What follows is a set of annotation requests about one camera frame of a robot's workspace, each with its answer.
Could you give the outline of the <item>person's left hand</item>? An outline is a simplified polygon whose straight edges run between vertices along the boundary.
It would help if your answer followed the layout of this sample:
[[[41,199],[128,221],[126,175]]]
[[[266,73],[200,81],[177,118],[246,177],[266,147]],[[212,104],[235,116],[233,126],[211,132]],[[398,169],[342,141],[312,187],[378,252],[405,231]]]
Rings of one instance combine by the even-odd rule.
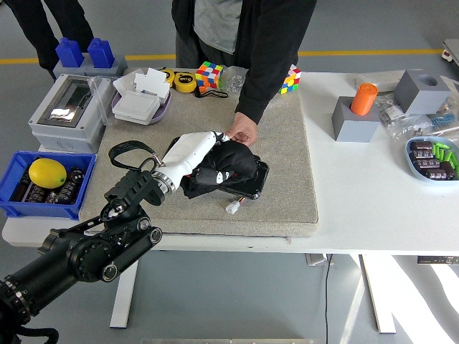
[[[235,119],[225,135],[235,142],[251,146],[257,140],[257,124],[241,112],[235,113]]]

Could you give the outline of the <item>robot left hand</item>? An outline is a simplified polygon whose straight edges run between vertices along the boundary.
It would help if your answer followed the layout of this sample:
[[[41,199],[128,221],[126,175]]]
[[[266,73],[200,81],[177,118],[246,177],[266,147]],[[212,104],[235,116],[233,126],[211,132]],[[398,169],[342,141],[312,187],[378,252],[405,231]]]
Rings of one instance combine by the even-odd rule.
[[[183,134],[168,150],[162,159],[163,165],[156,171],[164,174],[174,185],[179,185],[182,178],[191,174],[216,143],[229,139],[224,133],[214,131]]]

